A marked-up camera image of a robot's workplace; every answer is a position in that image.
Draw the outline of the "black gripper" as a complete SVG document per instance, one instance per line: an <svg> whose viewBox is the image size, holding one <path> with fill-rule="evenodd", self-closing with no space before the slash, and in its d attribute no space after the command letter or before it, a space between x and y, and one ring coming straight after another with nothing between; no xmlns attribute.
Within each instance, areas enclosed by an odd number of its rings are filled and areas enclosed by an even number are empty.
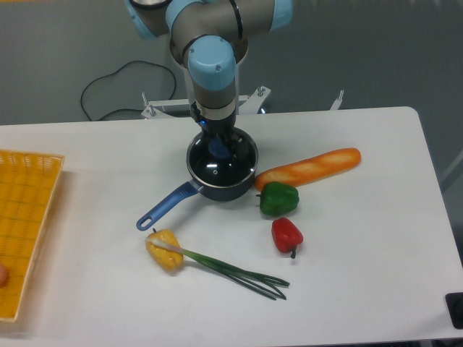
<svg viewBox="0 0 463 347"><path fill-rule="evenodd" d="M209 135L217 135L218 154L233 153L237 159L246 157L246 139L238 129L232 133L236 122L236 104L231 102L223 108L207 108L198 102L190 105L191 116L200 128Z"/></svg>

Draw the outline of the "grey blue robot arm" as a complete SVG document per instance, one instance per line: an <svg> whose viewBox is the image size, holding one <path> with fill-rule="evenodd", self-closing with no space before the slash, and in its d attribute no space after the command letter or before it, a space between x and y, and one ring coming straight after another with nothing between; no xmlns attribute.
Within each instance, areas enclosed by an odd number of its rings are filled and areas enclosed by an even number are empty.
<svg viewBox="0 0 463 347"><path fill-rule="evenodd" d="M292 1L126 1L144 38L169 35L171 55L190 78L190 112L209 152L237 152L236 75L240 48L253 35L288 25Z"/></svg>

